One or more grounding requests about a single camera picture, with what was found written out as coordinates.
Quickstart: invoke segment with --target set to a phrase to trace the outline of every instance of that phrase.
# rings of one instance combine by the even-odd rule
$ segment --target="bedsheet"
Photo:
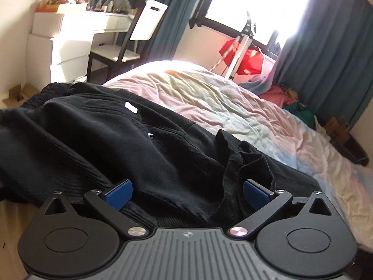
[[[352,164],[286,110],[201,66],[183,61],[148,63],[104,86],[127,89],[213,134],[224,129],[311,175],[345,219],[360,247],[373,252],[373,170]]]

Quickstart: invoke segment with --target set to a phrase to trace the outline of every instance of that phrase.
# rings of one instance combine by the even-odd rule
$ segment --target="wall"
[[[27,34],[38,0],[0,0],[0,94],[26,80]]]
[[[370,101],[360,119],[351,130],[351,135],[359,142],[369,157],[369,167],[373,167],[373,100]]]
[[[219,61],[219,50],[230,39],[232,38],[208,27],[195,26],[190,29],[188,25],[173,59],[189,61],[210,69]],[[225,67],[225,63],[221,63],[214,72],[221,75]]]

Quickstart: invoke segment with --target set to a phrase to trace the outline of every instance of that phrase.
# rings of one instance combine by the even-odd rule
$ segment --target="white desk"
[[[126,32],[131,23],[130,16],[121,14],[35,13],[27,40],[27,83],[42,89],[84,77],[94,34]]]

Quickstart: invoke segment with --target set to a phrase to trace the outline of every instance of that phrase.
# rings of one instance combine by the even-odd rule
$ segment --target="white tag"
[[[126,102],[124,106],[127,107],[132,113],[137,114],[138,109],[134,107],[131,103]]]

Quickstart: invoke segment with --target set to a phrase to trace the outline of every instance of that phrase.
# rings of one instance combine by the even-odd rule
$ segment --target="window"
[[[205,25],[233,38],[244,28],[247,11],[256,23],[253,44],[276,58],[299,26],[308,0],[201,0],[192,24]]]

